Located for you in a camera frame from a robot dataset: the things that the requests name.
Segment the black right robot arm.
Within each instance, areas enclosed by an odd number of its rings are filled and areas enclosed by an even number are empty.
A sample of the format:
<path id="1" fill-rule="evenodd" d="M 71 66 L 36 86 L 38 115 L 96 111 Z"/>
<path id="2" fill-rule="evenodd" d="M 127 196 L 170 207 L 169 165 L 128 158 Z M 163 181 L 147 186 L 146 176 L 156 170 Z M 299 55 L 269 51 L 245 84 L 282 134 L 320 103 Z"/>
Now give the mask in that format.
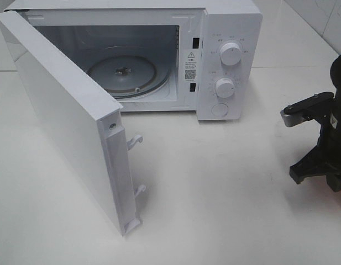
<path id="1" fill-rule="evenodd" d="M 305 178 L 325 176 L 334 192 L 341 191 L 341 55 L 331 65 L 336 92 L 322 92 L 288 105 L 280 114 L 287 127 L 315 120 L 321 125 L 317 145 L 290 166 L 289 175 L 300 184 Z"/>

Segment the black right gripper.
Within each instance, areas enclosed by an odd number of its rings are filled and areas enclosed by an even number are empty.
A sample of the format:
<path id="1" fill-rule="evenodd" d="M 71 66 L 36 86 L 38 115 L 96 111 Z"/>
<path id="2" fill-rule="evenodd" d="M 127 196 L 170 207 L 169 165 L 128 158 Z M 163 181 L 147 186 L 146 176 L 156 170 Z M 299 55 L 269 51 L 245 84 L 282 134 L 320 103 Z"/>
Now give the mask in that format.
<path id="1" fill-rule="evenodd" d="M 290 166 L 289 175 L 296 184 L 305 178 L 326 175 L 326 182 L 333 192 L 341 191 L 341 117 L 336 128 L 329 115 L 318 115 L 321 124 L 318 147 L 314 147 L 296 164 Z"/>

